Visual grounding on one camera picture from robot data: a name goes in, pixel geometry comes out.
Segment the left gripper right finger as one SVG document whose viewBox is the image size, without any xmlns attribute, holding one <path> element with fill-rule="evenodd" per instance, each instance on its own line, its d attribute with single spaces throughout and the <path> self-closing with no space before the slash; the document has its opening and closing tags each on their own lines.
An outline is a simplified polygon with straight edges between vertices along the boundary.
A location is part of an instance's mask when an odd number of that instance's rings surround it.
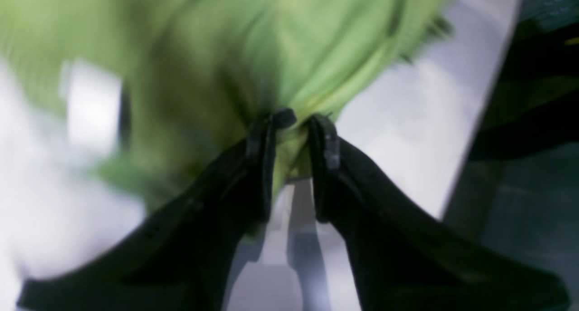
<svg viewBox="0 0 579 311">
<path fill-rule="evenodd" d="M 308 121 L 319 222 L 344 239 L 363 311 L 566 311 L 555 275 L 456 235 L 413 203 L 328 117 Z"/>
</svg>

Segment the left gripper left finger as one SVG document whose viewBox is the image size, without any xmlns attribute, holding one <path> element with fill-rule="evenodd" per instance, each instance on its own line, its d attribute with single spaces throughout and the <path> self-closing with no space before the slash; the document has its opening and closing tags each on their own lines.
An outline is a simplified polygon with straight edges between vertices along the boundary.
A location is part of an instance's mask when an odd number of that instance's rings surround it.
<svg viewBox="0 0 579 311">
<path fill-rule="evenodd" d="M 275 135 L 289 109 L 259 118 L 174 200 L 87 265 L 29 279 L 26 311 L 219 311 L 240 239 L 272 209 Z"/>
</svg>

